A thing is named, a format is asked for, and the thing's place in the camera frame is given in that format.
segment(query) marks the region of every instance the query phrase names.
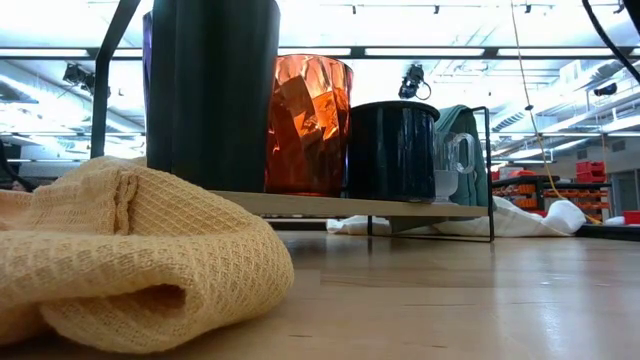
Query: white cloth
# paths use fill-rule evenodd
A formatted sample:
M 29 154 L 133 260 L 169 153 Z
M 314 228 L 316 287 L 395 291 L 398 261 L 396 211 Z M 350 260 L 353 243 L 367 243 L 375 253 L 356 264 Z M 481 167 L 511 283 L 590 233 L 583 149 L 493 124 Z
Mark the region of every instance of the white cloth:
M 511 202 L 494 197 L 497 210 L 494 212 L 495 235 L 499 237 L 525 236 L 571 236 L 585 222 L 584 214 L 571 201 L 559 200 L 551 204 L 547 217 L 531 214 Z M 483 216 L 468 221 L 447 221 L 435 224 L 432 229 L 444 235 L 489 236 L 489 217 Z M 425 229 L 425 234 L 433 234 Z M 367 217 L 358 215 L 345 220 L 327 220 L 327 231 L 332 234 L 364 235 L 367 233 Z M 373 233 L 391 233 L 389 222 L 374 217 Z

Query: ceiling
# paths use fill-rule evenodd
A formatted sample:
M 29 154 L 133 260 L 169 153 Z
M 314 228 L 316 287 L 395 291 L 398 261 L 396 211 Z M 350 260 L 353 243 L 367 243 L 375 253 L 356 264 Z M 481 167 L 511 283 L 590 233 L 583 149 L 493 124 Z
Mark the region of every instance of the ceiling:
M 117 3 L 117 0 L 5 0 L 0 12 L 0 47 L 99 47 Z M 278 0 L 278 3 L 281 46 L 515 46 L 508 0 Z M 522 46 L 603 46 L 579 0 L 535 1 L 529 13 L 525 1 L 515 3 Z M 616 44 L 640 44 L 627 12 L 614 13 L 619 9 L 617 0 L 591 0 L 591 3 Z M 151 6 L 152 1 L 141 2 L 120 47 L 142 46 L 142 16 Z M 68 88 L 62 81 L 66 61 L 6 62 L 5 68 L 31 74 L 35 80 L 31 80 L 30 86 L 46 90 L 54 97 L 67 99 L 73 96 L 90 102 L 87 92 Z M 345 62 L 354 70 L 352 105 L 358 105 L 397 98 L 402 76 L 414 61 Z M 549 95 L 557 94 L 555 87 L 562 68 L 570 62 L 542 59 L 523 62 L 532 98 L 538 102 L 558 99 L 555 106 L 538 114 L 553 118 L 552 123 L 586 111 L 584 91 L 576 96 L 569 96 L 574 93 L 573 89 L 566 91 L 567 97 L 562 99 Z M 91 61 L 73 63 L 88 71 L 94 67 Z M 471 107 L 488 106 L 495 115 L 505 115 L 510 108 L 523 107 L 524 88 L 517 60 L 424 60 L 419 63 L 433 90 L 428 103 L 435 107 L 458 103 Z M 109 79 L 112 121 L 109 124 L 124 124 L 125 128 L 131 129 L 144 127 L 142 78 L 141 62 L 112 62 Z M 78 121 L 69 120 L 76 125 Z M 513 125 L 511 129 L 501 131 L 507 130 L 532 131 L 528 126 Z M 513 143 L 511 138 L 495 139 L 500 146 Z

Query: waffle-knit towel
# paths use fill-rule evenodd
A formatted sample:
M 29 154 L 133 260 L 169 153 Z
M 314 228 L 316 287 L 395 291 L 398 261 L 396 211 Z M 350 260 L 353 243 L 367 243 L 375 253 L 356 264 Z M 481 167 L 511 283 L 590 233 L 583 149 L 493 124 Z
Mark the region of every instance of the waffle-knit towel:
M 87 162 L 0 192 L 0 345 L 49 328 L 148 353 L 261 315 L 293 282 L 287 249 L 240 206 L 134 162 Z

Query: tall dark container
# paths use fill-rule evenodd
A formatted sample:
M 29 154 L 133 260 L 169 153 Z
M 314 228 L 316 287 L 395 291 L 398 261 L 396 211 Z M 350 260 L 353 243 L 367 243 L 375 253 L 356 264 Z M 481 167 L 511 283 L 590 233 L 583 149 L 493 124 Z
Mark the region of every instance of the tall dark container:
M 347 193 L 351 198 L 430 203 L 435 199 L 435 108 L 384 101 L 351 109 Z
M 206 189 L 264 191 L 279 24 L 274 0 L 156 0 L 149 166 Z

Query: storage shelf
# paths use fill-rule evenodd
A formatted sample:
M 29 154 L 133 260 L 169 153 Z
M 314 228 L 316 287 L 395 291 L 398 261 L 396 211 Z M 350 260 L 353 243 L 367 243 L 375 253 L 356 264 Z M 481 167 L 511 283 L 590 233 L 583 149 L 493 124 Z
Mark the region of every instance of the storage shelf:
M 315 196 L 212 191 L 257 215 L 420 216 L 473 218 L 487 216 L 484 206 L 424 204 Z

